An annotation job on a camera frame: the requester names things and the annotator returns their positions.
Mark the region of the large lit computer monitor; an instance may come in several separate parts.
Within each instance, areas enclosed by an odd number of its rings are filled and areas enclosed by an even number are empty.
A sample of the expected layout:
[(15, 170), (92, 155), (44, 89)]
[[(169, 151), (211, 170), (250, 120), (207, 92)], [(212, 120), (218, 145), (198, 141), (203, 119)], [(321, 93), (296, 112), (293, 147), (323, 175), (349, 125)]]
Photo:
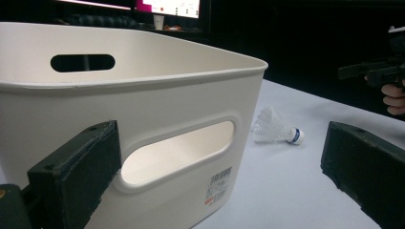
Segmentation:
[(210, 0), (135, 0), (133, 10), (155, 30), (154, 15), (164, 16), (163, 31), (210, 32)]

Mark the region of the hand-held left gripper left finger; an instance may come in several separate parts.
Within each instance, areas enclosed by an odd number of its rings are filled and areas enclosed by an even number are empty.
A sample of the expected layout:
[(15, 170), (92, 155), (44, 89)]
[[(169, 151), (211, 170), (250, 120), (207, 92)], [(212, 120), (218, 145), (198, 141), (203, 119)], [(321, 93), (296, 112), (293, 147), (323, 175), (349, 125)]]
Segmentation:
[(34, 229), (84, 229), (121, 168), (118, 125), (91, 126), (28, 171)]

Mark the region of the white shuttlecock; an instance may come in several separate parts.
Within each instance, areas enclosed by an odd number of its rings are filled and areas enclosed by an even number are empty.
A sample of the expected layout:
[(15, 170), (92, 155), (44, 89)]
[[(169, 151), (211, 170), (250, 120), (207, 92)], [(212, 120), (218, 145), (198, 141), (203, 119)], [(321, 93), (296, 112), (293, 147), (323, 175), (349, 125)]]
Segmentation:
[(264, 107), (251, 127), (252, 138), (258, 143), (287, 142), (300, 145), (305, 133), (285, 120), (271, 106)]

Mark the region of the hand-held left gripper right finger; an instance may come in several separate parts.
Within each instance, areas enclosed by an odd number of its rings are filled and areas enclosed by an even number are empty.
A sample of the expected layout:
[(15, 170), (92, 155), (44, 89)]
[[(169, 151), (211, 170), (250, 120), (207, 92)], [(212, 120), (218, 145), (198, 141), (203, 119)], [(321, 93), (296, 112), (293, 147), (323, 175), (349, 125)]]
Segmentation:
[(332, 121), (320, 167), (381, 229), (405, 229), (405, 150)]

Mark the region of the white plastic storage bin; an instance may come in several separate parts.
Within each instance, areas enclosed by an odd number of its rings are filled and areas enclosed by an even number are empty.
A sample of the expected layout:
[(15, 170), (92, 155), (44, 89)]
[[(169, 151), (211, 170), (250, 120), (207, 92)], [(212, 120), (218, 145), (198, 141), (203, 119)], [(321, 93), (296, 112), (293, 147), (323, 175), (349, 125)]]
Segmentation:
[(115, 120), (123, 168), (87, 229), (191, 229), (229, 199), (266, 63), (148, 31), (0, 23), (0, 166)]

